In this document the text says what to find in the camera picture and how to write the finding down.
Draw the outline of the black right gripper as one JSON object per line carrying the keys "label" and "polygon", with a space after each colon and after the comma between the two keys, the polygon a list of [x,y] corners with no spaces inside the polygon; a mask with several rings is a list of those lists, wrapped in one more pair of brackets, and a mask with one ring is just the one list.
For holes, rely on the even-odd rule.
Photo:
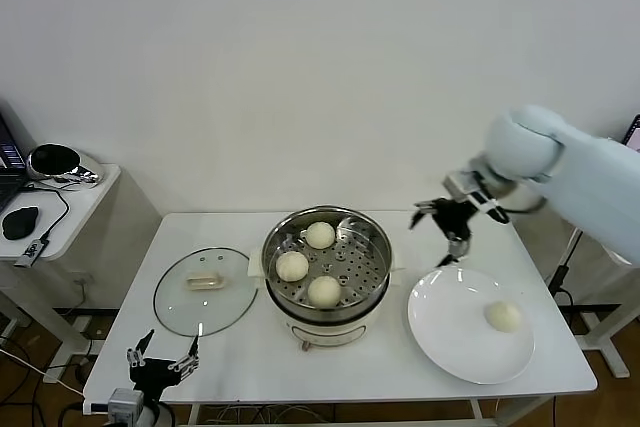
{"label": "black right gripper", "polygon": [[447,254],[437,264],[438,268],[458,263],[470,249],[471,230],[469,220],[474,216],[474,205],[469,202],[439,198],[414,204],[409,229],[413,230],[425,217],[433,220],[448,239]]}

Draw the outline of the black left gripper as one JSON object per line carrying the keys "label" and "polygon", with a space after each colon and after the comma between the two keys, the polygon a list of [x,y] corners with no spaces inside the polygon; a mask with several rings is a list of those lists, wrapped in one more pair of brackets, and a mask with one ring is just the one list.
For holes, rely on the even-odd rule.
{"label": "black left gripper", "polygon": [[134,348],[129,348],[126,357],[129,365],[129,377],[135,390],[164,390],[180,383],[180,377],[190,376],[199,366],[199,336],[191,342],[188,352],[173,362],[166,359],[145,358],[154,330],[142,337]]}

